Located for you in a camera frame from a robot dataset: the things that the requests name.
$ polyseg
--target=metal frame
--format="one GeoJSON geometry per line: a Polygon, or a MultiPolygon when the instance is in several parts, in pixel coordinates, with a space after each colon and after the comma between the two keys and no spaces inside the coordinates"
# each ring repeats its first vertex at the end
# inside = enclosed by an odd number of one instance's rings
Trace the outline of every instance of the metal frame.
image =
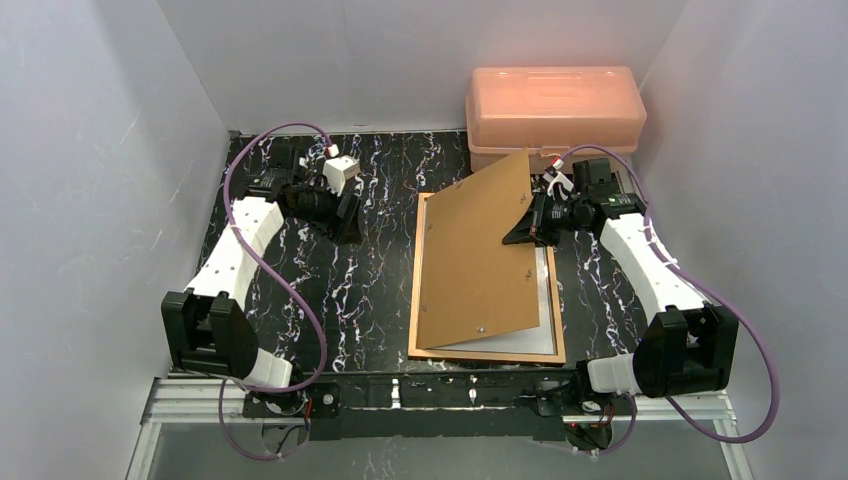
{"type": "MultiPolygon", "coordinates": [[[[146,480],[156,452],[156,444],[163,424],[217,424],[218,393],[221,380],[215,378],[169,378],[156,380],[151,388],[142,417],[141,431],[127,471],[128,480],[146,480]]],[[[299,424],[299,418],[244,418],[241,414],[245,392],[229,382],[224,389],[223,412],[228,424],[299,424]]],[[[721,435],[738,436],[736,413],[726,391],[681,395],[676,397],[680,405],[696,420],[712,421],[716,432],[721,435]]],[[[683,421],[680,415],[664,399],[636,397],[637,421],[683,421]]],[[[567,415],[566,423],[592,423],[595,417],[567,415]]],[[[630,417],[618,416],[616,422],[627,422],[630,417]]],[[[751,480],[750,467],[741,445],[722,443],[725,463],[733,480],[751,480]]]]}

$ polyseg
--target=box lid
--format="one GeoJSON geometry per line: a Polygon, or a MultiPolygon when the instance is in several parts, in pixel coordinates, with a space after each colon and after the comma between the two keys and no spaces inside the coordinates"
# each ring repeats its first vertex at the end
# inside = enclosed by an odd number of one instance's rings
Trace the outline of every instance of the box lid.
{"type": "Polygon", "coordinates": [[[466,115],[477,148],[630,151],[647,116],[627,67],[478,68],[466,115]]]}

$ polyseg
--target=white connector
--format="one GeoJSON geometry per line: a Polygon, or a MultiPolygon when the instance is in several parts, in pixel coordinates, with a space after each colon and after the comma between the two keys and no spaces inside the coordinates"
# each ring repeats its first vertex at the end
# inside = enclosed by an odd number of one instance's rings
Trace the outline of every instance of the white connector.
{"type": "Polygon", "coordinates": [[[571,180],[569,180],[568,177],[563,175],[562,172],[560,172],[560,171],[557,171],[556,175],[550,175],[547,172],[545,172],[543,178],[545,179],[546,182],[548,182],[548,196],[549,197],[554,196],[554,191],[556,190],[555,187],[556,187],[557,184],[562,185],[562,187],[565,188],[566,192],[571,192],[572,190],[574,190],[574,184],[571,183],[571,180]]]}
{"type": "Polygon", "coordinates": [[[359,174],[359,160],[349,155],[328,159],[322,173],[327,177],[327,188],[341,196],[345,183],[359,174]]]}

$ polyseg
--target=black marble surface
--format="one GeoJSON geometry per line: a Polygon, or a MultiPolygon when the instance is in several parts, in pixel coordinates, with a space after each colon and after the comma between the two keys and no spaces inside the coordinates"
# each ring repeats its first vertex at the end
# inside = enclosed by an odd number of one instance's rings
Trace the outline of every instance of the black marble surface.
{"type": "MultiPolygon", "coordinates": [[[[227,165],[248,141],[238,138],[231,143],[227,165]]],[[[264,257],[323,322],[329,345],[327,369],[515,368],[406,356],[417,196],[438,192],[471,174],[465,132],[335,135],[333,141],[342,153],[360,161],[356,188],[362,196],[363,242],[335,246],[305,223],[287,218],[264,257]]],[[[242,165],[249,171],[264,168],[282,142],[308,148],[311,159],[323,155],[317,137],[275,137],[254,148],[242,165]]],[[[198,265],[225,225],[219,188],[198,265]]],[[[563,238],[556,250],[556,269],[566,364],[632,352],[646,328],[645,317],[610,254],[591,234],[577,233],[563,238]]],[[[306,372],[317,366],[318,341],[309,320],[261,270],[245,309],[262,348],[299,363],[306,372]]]]}

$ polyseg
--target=wire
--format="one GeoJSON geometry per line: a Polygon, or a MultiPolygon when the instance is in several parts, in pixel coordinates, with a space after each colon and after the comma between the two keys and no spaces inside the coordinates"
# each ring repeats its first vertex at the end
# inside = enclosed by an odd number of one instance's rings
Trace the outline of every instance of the wire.
{"type": "Polygon", "coordinates": [[[748,333],[751,335],[751,339],[754,340],[754,343],[757,345],[757,348],[760,350],[760,354],[763,357],[763,362],[766,364],[766,371],[768,372],[769,376],[769,384],[771,385],[771,400],[769,402],[769,409],[766,413],[765,419],[763,419],[763,422],[760,424],[760,426],[758,426],[756,429],[754,429],[753,432],[747,435],[742,435],[741,437],[729,437],[725,435],[719,435],[716,432],[710,430],[708,427],[705,427],[698,423],[694,418],[692,418],[688,413],[686,413],[686,411],[683,410],[683,407],[681,407],[680,404],[677,403],[677,401],[673,398],[666,397],[666,400],[668,400],[668,403],[670,403],[671,406],[674,407],[675,410],[677,410],[677,413],[679,413],[684,418],[684,420],[686,420],[690,425],[695,427],[696,430],[714,440],[718,440],[720,442],[725,443],[748,443],[762,437],[768,431],[768,429],[771,428],[772,424],[774,423],[774,419],[777,417],[777,410],[778,408],[780,408],[780,381],[777,376],[777,367],[775,366],[774,357],[771,354],[771,350],[769,349],[768,345],[766,345],[766,341],[762,337],[762,334],[756,329],[756,327],[754,327],[753,323],[751,323],[742,314],[742,312],[739,311],[738,308],[736,308],[733,304],[727,301],[724,296],[720,295],[718,292],[704,285],[698,279],[681,270],[680,267],[672,263],[671,259],[666,257],[665,254],[660,250],[660,248],[653,242],[654,237],[652,231],[653,226],[651,224],[651,204],[648,202],[648,197],[645,194],[645,189],[639,182],[639,177],[636,175],[636,172],[633,170],[633,167],[630,165],[629,162],[624,160],[624,158],[622,158],[619,154],[607,149],[606,147],[602,147],[601,145],[595,144],[578,145],[574,148],[571,148],[567,152],[565,152],[562,157],[560,157],[560,160],[568,157],[569,155],[572,155],[577,151],[584,149],[600,150],[606,153],[607,155],[611,156],[618,163],[620,163],[625,170],[627,170],[627,172],[630,174],[630,177],[633,179],[633,183],[639,190],[639,193],[642,196],[642,200],[644,200],[645,203],[648,205],[647,210],[645,211],[645,240],[648,241],[651,250],[654,252],[654,255],[656,255],[661,262],[666,264],[666,268],[671,270],[672,273],[674,273],[684,281],[689,282],[689,284],[691,284],[693,287],[697,288],[698,290],[706,294],[708,297],[711,297],[713,300],[730,310],[730,313],[732,313],[737,319],[739,319],[739,323],[741,323],[742,326],[745,327],[745,330],[747,330],[748,333]]]}
{"type": "Polygon", "coordinates": [[[552,444],[546,443],[546,442],[538,442],[537,445],[541,445],[541,446],[547,447],[547,448],[553,448],[555,450],[562,450],[562,451],[566,451],[566,452],[571,452],[571,453],[580,452],[580,453],[584,453],[586,455],[595,455],[595,454],[597,454],[597,455],[607,455],[607,454],[610,454],[610,453],[618,450],[619,448],[621,448],[622,445],[624,445],[625,442],[627,442],[627,440],[630,438],[630,435],[633,433],[633,428],[636,426],[636,414],[637,414],[636,400],[633,398],[633,396],[625,393],[625,394],[622,395],[622,397],[627,398],[627,400],[630,402],[630,410],[631,410],[630,423],[627,425],[627,430],[624,432],[624,435],[622,435],[622,437],[617,442],[615,442],[614,445],[611,445],[611,446],[609,446],[609,447],[607,447],[606,449],[603,449],[603,450],[596,449],[596,450],[591,450],[591,451],[588,451],[588,452],[583,451],[583,450],[577,450],[576,448],[565,449],[565,448],[562,448],[558,445],[552,445],[552,444]]]}
{"type": "MultiPolygon", "coordinates": [[[[617,442],[615,442],[615,445],[607,447],[604,450],[598,450],[598,455],[607,455],[607,454],[610,454],[610,453],[618,450],[619,448],[621,448],[621,446],[624,445],[624,442],[626,442],[630,438],[630,434],[633,433],[633,428],[636,426],[636,410],[637,410],[636,409],[636,400],[633,398],[632,395],[626,395],[625,394],[625,395],[622,395],[622,396],[627,398],[627,400],[630,402],[630,410],[631,410],[630,423],[627,425],[627,430],[624,432],[624,435],[622,435],[622,437],[617,442]]],[[[609,419],[609,422],[611,422],[611,421],[612,421],[612,414],[610,415],[610,419],[609,419]]]]}
{"type": "Polygon", "coordinates": [[[310,428],[309,416],[312,415],[312,402],[313,402],[313,400],[310,398],[309,399],[309,406],[306,407],[306,415],[303,416],[303,426],[306,427],[307,432],[309,431],[309,428],[310,428]]]}
{"type": "MultiPolygon", "coordinates": [[[[243,385],[242,386],[243,389],[253,390],[253,391],[256,391],[256,392],[263,392],[263,393],[288,393],[288,392],[294,392],[296,390],[303,389],[303,388],[311,385],[312,383],[315,382],[315,380],[318,379],[318,377],[324,371],[324,367],[327,364],[327,336],[324,335],[324,330],[321,328],[321,323],[318,321],[318,318],[315,316],[315,312],[312,311],[312,309],[309,307],[309,304],[306,303],[306,300],[304,300],[303,297],[300,296],[300,294],[297,293],[297,291],[295,291],[295,289],[282,276],[280,276],[279,273],[274,271],[274,269],[271,268],[271,266],[268,265],[268,263],[265,260],[262,259],[262,256],[260,256],[258,253],[256,253],[256,251],[253,250],[253,248],[250,246],[250,244],[247,243],[247,241],[244,239],[244,236],[242,236],[242,234],[241,234],[241,230],[236,225],[236,219],[235,219],[235,216],[233,215],[233,205],[232,205],[232,202],[230,201],[230,184],[232,183],[232,180],[233,180],[233,172],[236,171],[236,168],[239,166],[239,164],[244,159],[244,157],[253,149],[253,147],[256,146],[256,144],[258,144],[262,140],[266,139],[272,133],[274,133],[278,130],[282,130],[284,128],[294,127],[294,126],[311,128],[311,129],[317,131],[321,135],[321,137],[324,140],[324,144],[326,145],[327,148],[330,148],[333,145],[333,142],[332,142],[332,140],[330,140],[330,136],[327,134],[327,132],[325,132],[324,130],[322,130],[320,127],[318,127],[316,125],[313,125],[311,123],[303,123],[303,122],[284,123],[282,125],[278,125],[278,126],[272,128],[270,130],[267,130],[267,131],[257,135],[256,137],[254,137],[253,140],[251,140],[247,145],[245,145],[245,147],[238,153],[238,155],[236,155],[236,158],[233,159],[232,163],[230,163],[229,168],[227,168],[227,174],[224,176],[224,211],[226,211],[226,213],[227,213],[227,224],[228,224],[228,226],[232,229],[233,234],[236,237],[236,240],[238,240],[239,245],[241,245],[241,247],[242,247],[242,249],[244,249],[245,253],[247,253],[250,256],[250,258],[252,258],[262,268],[262,270],[264,270],[268,275],[270,275],[271,278],[273,278],[278,284],[280,284],[280,286],[283,287],[283,290],[285,290],[292,297],[292,299],[294,299],[294,301],[297,303],[297,305],[300,307],[300,309],[303,310],[303,312],[309,318],[309,321],[312,323],[312,327],[315,328],[315,333],[318,335],[318,344],[319,344],[320,350],[321,350],[321,359],[318,362],[318,367],[315,368],[315,371],[312,373],[312,375],[309,378],[307,378],[306,380],[304,380],[304,381],[302,381],[302,382],[300,382],[296,385],[290,385],[288,387],[283,387],[283,388],[261,387],[261,386],[258,386],[258,385],[243,385]]],[[[229,443],[230,446],[233,447],[233,449],[235,451],[237,451],[238,453],[244,455],[245,457],[253,459],[253,460],[270,461],[270,460],[276,460],[278,458],[282,458],[282,457],[291,455],[292,453],[297,451],[298,448],[300,448],[300,446],[296,446],[294,449],[292,449],[291,451],[286,452],[284,454],[257,455],[255,453],[251,453],[251,452],[245,450],[238,443],[236,443],[235,439],[230,434],[230,431],[227,428],[226,423],[224,423],[224,387],[226,387],[226,385],[227,385],[227,379],[224,379],[224,381],[221,382],[221,392],[218,394],[218,421],[221,424],[221,430],[224,432],[224,437],[227,439],[227,443],[229,443]]]]}
{"type": "Polygon", "coordinates": [[[615,417],[615,404],[610,403],[610,416],[609,416],[609,418],[607,419],[606,422],[601,424],[601,426],[605,427],[605,426],[609,425],[610,423],[612,423],[613,417],[615,417]]]}
{"type": "MultiPolygon", "coordinates": [[[[294,432],[295,430],[298,430],[298,429],[301,429],[301,428],[303,428],[303,425],[295,425],[295,426],[291,427],[291,428],[290,428],[290,429],[286,432],[286,434],[285,434],[285,435],[283,435],[283,439],[282,439],[282,441],[280,441],[280,446],[279,446],[279,447],[277,447],[277,451],[275,452],[277,455],[280,455],[280,451],[283,449],[283,445],[285,445],[285,444],[286,444],[286,440],[288,440],[288,439],[289,439],[289,435],[291,435],[291,432],[294,432]]],[[[297,443],[297,440],[295,440],[295,447],[296,447],[297,445],[302,445],[302,444],[297,443]]]]}

